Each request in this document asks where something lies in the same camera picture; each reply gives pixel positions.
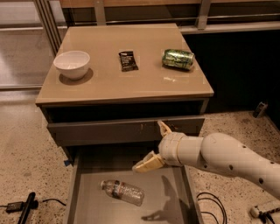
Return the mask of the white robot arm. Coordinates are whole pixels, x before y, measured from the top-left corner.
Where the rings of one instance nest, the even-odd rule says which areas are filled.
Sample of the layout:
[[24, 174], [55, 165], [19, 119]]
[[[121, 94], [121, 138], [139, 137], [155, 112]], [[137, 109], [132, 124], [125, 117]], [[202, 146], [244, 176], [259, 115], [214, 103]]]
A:
[[149, 152], [132, 167], [134, 172], [149, 172], [164, 165], [187, 165], [205, 172], [246, 179], [280, 199], [280, 164], [223, 133], [188, 136], [172, 131], [162, 121], [157, 124], [162, 135], [158, 152]]

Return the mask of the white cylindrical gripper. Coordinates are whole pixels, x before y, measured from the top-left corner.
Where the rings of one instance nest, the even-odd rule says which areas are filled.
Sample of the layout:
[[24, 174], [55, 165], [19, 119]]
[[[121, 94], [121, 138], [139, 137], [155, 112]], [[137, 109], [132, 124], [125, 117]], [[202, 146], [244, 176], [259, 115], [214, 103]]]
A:
[[186, 137], [184, 133], [172, 132], [168, 125], [163, 121], [157, 122], [160, 134], [163, 137], [156, 154], [153, 150], [149, 152], [141, 161], [137, 162], [132, 171], [137, 173], [144, 173], [159, 169], [165, 165], [182, 166], [179, 161], [179, 143]]

